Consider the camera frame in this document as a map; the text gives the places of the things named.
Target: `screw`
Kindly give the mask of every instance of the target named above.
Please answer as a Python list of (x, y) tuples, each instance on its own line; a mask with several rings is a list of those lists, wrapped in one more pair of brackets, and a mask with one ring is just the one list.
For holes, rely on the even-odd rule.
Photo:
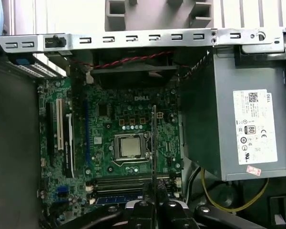
[(207, 207), (201, 207), (200, 210), (203, 211), (203, 212), (205, 212), (205, 213), (210, 212), (210, 209), (207, 208)]
[(116, 209), (115, 206), (111, 206), (111, 207), (108, 208), (108, 211), (109, 211), (109, 212), (115, 212), (115, 211), (117, 211), (117, 210), (118, 210), (118, 209)]
[(168, 202), (168, 205), (171, 206), (171, 207), (175, 207), (176, 203), (171, 201), (171, 202)]
[(145, 202), (145, 201), (141, 201), (141, 202), (140, 202), (140, 206), (147, 206), (147, 205), (148, 205), (148, 203)]

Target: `cpu socket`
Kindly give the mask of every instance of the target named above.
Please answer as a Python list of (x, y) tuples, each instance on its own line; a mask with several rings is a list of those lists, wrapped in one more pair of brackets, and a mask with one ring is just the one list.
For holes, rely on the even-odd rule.
[(114, 160), (123, 162), (148, 160), (144, 134), (124, 134), (114, 136)]

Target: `metal chassis frame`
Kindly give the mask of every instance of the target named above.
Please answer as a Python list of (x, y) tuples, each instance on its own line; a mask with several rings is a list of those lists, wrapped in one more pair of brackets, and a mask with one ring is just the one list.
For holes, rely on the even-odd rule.
[(175, 29), (118, 31), (96, 34), (56, 34), (66, 40), (63, 47), (46, 48), (45, 39), (55, 34), (0, 36), (0, 46), (6, 53), (48, 53), (67, 51), (140, 48), (140, 47), (199, 47), (222, 45), (265, 45), (264, 51), (270, 51), (271, 45), (283, 45), (283, 33), (286, 28), (259, 29)]

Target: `motherboard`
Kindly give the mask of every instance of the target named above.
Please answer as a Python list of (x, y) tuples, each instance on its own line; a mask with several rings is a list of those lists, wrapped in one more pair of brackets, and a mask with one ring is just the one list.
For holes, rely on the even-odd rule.
[(157, 178), (181, 198), (178, 81), (165, 87), (104, 90), (79, 78), (38, 87), (39, 196), (54, 225), (99, 205), (142, 198), (152, 178), (152, 108), (157, 106)]

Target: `white label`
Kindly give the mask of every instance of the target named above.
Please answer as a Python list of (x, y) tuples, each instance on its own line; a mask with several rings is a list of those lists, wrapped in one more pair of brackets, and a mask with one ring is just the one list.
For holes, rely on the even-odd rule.
[(272, 95), (267, 90), (233, 91), (238, 163), (277, 161)]

